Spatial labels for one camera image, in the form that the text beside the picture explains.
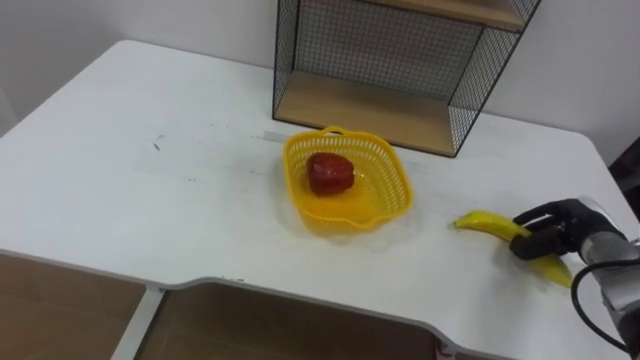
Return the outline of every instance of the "white wall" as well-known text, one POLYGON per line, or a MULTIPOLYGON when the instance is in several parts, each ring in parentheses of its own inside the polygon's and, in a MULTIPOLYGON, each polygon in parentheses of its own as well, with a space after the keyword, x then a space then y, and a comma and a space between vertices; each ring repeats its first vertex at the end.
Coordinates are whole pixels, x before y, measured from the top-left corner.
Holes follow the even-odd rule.
MULTIPOLYGON (((610 162, 640 136, 640 1, 542 1, 487 111, 610 162)), ((125 38, 268 67, 275 20, 276 0, 0 0, 0 88, 23 118, 125 38)))

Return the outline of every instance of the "basket handle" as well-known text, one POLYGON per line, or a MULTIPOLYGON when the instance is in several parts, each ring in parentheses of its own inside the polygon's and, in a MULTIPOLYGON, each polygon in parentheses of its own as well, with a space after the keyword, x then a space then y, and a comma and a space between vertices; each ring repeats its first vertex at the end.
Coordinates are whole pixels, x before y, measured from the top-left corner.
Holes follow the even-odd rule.
POLYGON ((336 133, 339 135, 346 135, 349 133, 349 131, 338 127, 338 126, 327 126, 326 128, 322 129, 322 131, 320 131, 320 135, 327 135, 329 133, 336 133))

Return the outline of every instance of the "floor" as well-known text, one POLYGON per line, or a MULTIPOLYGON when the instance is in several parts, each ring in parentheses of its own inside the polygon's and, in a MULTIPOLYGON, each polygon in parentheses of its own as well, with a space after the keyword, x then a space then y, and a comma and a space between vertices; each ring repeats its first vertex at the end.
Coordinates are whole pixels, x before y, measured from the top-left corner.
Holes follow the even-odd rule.
MULTIPOLYGON (((143 291, 0 255, 0 359, 108 360, 143 291)), ((414 326, 201 285, 168 295, 138 358, 429 360, 433 346, 433 336, 414 326)))

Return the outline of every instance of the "red fruit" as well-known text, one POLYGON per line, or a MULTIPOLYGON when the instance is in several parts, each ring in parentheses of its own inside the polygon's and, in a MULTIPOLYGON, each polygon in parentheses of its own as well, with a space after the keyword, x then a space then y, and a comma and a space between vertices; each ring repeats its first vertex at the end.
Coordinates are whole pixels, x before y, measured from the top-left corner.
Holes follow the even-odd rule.
POLYGON ((315 153, 307 161, 311 191, 316 195, 339 194, 353 186, 353 164, 344 156, 315 153))

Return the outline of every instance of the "robotic arm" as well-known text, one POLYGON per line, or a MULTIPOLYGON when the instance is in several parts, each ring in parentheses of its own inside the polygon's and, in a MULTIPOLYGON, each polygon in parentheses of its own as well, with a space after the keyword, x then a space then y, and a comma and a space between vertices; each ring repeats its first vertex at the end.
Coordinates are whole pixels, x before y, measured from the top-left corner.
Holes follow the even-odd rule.
POLYGON ((577 252, 587 267, 576 274, 571 300, 589 328, 610 344, 640 359, 640 247, 632 245, 590 199, 554 201, 529 210, 513 221, 532 232, 516 237, 509 248, 518 258, 577 252), (624 344, 598 328, 578 299, 582 279, 593 273, 604 305, 624 344))

